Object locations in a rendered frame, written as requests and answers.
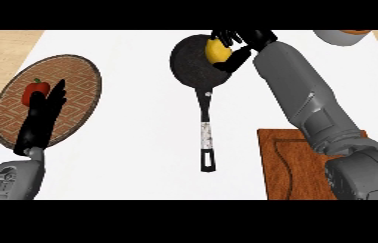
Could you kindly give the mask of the grey round pot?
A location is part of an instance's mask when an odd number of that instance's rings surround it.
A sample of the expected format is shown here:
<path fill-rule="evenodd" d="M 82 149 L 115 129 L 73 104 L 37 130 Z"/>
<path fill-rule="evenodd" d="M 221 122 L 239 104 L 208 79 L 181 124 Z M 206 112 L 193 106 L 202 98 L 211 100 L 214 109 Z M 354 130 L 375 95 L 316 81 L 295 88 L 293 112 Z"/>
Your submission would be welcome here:
<path fill-rule="evenodd" d="M 316 36 L 330 45 L 353 46 L 364 36 L 369 30 L 314 30 Z"/>

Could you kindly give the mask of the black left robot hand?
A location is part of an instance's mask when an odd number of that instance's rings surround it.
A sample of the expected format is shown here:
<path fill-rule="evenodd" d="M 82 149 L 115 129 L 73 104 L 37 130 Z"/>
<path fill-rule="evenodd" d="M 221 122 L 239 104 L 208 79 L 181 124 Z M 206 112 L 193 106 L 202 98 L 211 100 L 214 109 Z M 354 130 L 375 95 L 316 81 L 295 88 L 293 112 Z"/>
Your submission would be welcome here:
<path fill-rule="evenodd" d="M 26 156 L 25 150 L 32 147 L 45 149 L 56 118 L 66 102 L 65 93 L 65 80 L 60 80 L 48 96 L 44 96 L 41 91 L 34 91 L 29 94 L 28 116 L 20 126 L 13 147 L 16 155 Z"/>

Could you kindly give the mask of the yellow lemon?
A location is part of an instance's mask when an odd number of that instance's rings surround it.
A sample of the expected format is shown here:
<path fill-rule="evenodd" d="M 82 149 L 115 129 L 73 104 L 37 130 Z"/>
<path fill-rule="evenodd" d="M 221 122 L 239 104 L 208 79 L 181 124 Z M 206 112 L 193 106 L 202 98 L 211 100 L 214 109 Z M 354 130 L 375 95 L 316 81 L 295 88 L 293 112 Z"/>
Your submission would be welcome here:
<path fill-rule="evenodd" d="M 208 39 L 205 45 L 205 57 L 211 64 L 224 62 L 231 55 L 231 49 L 223 46 L 218 39 Z"/>

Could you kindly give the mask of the black frying pan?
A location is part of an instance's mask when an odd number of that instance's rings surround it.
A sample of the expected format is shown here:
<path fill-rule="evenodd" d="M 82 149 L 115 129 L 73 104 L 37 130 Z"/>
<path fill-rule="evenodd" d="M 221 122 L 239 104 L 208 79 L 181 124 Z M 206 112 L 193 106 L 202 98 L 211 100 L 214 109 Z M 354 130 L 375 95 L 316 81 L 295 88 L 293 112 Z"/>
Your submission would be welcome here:
<path fill-rule="evenodd" d="M 205 45 L 209 36 L 186 37 L 174 46 L 169 55 L 169 69 L 178 82 L 195 89 L 200 109 L 200 171 L 215 171 L 215 158 L 209 125 L 209 103 L 212 89 L 230 78 L 208 62 Z"/>

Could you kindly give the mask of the brown wooden cutting board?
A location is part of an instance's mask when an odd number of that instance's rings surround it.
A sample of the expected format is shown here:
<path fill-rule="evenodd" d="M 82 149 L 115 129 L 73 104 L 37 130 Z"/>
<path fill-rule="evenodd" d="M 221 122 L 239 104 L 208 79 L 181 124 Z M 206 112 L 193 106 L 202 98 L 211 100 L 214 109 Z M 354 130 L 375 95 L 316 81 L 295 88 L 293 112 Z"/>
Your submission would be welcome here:
<path fill-rule="evenodd" d="M 313 151 L 298 129 L 258 129 L 259 155 L 268 200 L 335 200 L 324 164 L 342 159 Z"/>

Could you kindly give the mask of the round brown woven placemat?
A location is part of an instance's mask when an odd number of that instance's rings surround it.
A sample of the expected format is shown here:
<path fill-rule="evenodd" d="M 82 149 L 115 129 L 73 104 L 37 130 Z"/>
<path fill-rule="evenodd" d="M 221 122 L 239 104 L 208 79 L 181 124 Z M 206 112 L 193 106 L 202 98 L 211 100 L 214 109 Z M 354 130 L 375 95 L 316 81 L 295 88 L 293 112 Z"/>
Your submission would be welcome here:
<path fill-rule="evenodd" d="M 101 77 L 93 62 L 81 56 L 63 54 L 29 65 L 11 78 L 0 92 L 0 144 L 14 147 L 19 129 L 28 115 L 22 104 L 26 85 L 38 78 L 54 87 L 65 80 L 65 98 L 56 119 L 48 146 L 63 141 L 84 125 L 99 102 Z"/>

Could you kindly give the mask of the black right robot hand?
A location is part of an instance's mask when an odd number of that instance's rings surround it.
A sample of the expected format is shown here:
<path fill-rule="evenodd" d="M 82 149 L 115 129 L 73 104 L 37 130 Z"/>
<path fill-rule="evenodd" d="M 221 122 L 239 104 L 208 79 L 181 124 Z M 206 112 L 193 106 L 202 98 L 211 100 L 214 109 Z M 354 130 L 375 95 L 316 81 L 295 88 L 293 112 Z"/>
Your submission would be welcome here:
<path fill-rule="evenodd" d="M 245 43 L 224 62 L 215 62 L 214 67 L 227 73 L 233 73 L 251 56 L 251 51 L 259 52 L 264 47 L 277 40 L 270 30 L 214 30 L 211 39 L 218 39 L 221 45 L 228 48 L 233 42 Z"/>

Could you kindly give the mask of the red bell pepper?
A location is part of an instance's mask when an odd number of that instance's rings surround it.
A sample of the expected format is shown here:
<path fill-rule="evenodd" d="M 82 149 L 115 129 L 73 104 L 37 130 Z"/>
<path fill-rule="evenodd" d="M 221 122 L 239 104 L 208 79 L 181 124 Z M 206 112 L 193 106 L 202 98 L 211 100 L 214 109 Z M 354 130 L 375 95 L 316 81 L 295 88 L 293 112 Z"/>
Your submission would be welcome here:
<path fill-rule="evenodd" d="M 20 101 L 25 106 L 29 106 L 29 99 L 34 92 L 39 92 L 42 96 L 47 96 L 50 92 L 50 84 L 42 82 L 38 78 L 34 79 L 23 90 Z"/>

